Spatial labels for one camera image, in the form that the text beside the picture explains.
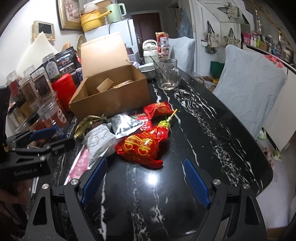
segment black marble table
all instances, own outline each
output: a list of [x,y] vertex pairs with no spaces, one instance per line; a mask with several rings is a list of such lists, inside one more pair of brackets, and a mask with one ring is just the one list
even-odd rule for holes
[[[184,173],[186,158],[225,184],[250,184],[257,195],[273,178],[264,154],[232,112],[196,80],[181,75],[185,81],[172,91],[149,82],[151,103],[168,101],[179,110],[160,146],[163,168],[128,163],[116,153],[108,158],[107,174],[86,208],[102,240],[164,241],[195,232],[206,210]],[[70,120],[68,136],[77,124],[76,118]],[[54,160],[52,174],[39,178],[37,190],[44,183],[62,185],[81,147],[78,141],[75,150]],[[65,207],[61,210],[67,237],[75,240]]]

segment black snack bag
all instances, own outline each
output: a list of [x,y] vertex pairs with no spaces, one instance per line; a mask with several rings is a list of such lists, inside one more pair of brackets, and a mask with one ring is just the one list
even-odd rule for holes
[[76,74],[76,69],[81,67],[76,55],[74,47],[70,47],[60,53],[57,53],[56,60],[59,65],[59,70],[62,75],[70,74],[74,80],[75,85],[79,85]]

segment silver snack bag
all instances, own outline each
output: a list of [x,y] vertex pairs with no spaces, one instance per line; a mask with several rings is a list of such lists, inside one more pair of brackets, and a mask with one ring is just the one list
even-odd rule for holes
[[110,132],[110,129],[111,123],[101,124],[83,139],[82,144],[86,145],[89,151],[89,168],[100,156],[108,157],[115,152],[114,147],[119,140]]
[[144,125],[143,121],[130,118],[127,114],[115,115],[111,118],[112,129],[117,139],[128,136]]

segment blue gripper pad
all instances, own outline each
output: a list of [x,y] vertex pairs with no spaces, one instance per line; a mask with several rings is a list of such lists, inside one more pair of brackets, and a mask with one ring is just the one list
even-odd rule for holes
[[31,136],[30,140],[31,141],[38,141],[41,139],[46,139],[54,136],[56,134],[55,128],[46,128],[38,131],[34,131]]
[[191,187],[195,193],[195,196],[199,203],[203,204],[206,208],[208,208],[211,204],[209,199],[208,189],[202,178],[193,167],[191,161],[186,159],[184,161],[184,171],[187,179],[189,180]]
[[87,204],[92,203],[94,196],[107,172],[107,160],[102,158],[100,163],[97,165],[96,169],[93,171],[92,175],[88,179],[87,183],[83,188],[83,198],[81,200],[81,205],[86,207]]

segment metal bowl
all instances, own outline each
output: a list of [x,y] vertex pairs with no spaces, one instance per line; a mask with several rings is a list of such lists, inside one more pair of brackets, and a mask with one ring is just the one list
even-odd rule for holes
[[138,69],[150,80],[156,77],[153,63],[142,65]]

